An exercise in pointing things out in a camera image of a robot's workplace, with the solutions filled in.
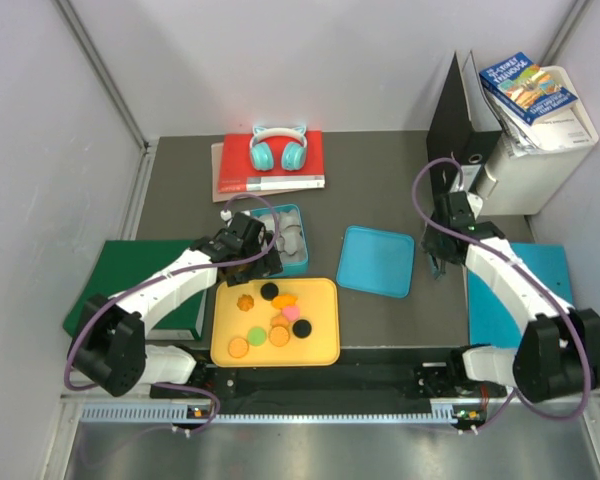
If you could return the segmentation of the teal cookie tin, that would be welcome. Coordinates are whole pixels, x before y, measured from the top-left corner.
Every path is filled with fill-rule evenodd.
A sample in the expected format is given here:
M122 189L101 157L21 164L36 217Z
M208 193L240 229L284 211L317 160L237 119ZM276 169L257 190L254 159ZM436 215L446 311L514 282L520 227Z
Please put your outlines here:
M295 204L286 204L277 205L274 210L280 230L276 250L282 271L273 278L304 274L308 270L309 252L300 209Z

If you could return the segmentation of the large black sandwich cookie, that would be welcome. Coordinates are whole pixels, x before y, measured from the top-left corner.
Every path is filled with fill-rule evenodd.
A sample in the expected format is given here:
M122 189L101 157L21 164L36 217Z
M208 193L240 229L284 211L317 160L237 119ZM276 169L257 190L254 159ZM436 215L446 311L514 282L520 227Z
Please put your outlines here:
M279 288L273 282L267 282L260 288L260 295L266 301L272 301L279 295Z

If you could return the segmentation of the teal tin lid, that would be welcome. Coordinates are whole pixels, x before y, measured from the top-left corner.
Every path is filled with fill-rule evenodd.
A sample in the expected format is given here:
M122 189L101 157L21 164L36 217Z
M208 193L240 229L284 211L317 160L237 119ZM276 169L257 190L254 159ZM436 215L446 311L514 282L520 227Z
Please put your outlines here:
M405 298L414 256L415 241L407 234L351 225L344 235L336 282L351 290Z

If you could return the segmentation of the orange fish shaped cookie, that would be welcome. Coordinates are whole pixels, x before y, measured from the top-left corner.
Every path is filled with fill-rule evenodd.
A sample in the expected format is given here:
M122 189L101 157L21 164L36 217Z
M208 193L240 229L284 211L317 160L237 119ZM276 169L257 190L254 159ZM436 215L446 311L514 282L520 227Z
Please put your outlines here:
M271 305L278 310L283 310L286 307L295 306L297 297L292 294L279 294L271 300Z

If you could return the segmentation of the orange leaf shaped cookie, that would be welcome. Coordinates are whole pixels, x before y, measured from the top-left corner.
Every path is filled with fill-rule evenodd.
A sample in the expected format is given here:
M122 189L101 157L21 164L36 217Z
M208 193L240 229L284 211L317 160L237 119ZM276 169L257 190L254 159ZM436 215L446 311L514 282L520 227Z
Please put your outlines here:
M277 315L270 322L270 325L272 327L281 326L284 328L288 328L289 324L289 320L284 315Z

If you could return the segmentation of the orange round sandwich cookie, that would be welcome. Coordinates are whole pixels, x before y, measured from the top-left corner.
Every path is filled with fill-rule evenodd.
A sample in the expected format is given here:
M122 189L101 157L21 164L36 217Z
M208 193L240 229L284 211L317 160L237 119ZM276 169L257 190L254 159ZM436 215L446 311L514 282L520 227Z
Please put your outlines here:
M269 332L269 341L276 347L283 347L290 341L289 330L281 325L277 325L271 328Z

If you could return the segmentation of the small black sandwich cookie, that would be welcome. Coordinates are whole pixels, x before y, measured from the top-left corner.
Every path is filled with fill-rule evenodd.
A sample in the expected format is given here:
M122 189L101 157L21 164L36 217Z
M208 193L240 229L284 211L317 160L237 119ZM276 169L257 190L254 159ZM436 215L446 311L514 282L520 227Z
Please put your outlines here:
M312 333L312 324L306 319L296 320L292 325L292 332L297 338L307 338Z

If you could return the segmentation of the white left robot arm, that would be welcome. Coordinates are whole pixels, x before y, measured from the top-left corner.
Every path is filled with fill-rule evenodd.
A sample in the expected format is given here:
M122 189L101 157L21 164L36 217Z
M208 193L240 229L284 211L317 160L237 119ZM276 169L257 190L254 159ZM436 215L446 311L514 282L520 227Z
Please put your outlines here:
M207 374L194 355L177 346L155 346L147 335L190 298L225 281L247 283L281 272L276 250L280 221L271 228L244 212L224 211L225 225L195 240L174 261L118 294L92 296L83 306L65 371L86 376L90 387L113 397L155 384L196 396Z

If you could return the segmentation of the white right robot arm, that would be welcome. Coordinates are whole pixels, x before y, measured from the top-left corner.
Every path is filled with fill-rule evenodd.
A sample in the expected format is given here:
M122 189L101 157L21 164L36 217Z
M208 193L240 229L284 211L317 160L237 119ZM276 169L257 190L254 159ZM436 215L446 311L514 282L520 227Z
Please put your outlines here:
M423 247L435 264L465 267L488 286L521 334L515 348L474 344L453 351L446 380L467 396L483 382L540 403L600 388L600 316L578 310L546 287L492 222L477 222L479 198L438 196L426 219Z

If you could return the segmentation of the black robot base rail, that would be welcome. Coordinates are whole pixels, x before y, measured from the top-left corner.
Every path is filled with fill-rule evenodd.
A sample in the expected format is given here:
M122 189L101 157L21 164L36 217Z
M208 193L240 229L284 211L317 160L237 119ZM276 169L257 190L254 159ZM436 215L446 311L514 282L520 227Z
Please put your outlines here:
M468 400L477 408L500 399L495 384L454 386L445 347L346 347L321 367L219 367L202 364L188 384L215 394L223 414L330 415L428 413L434 399Z

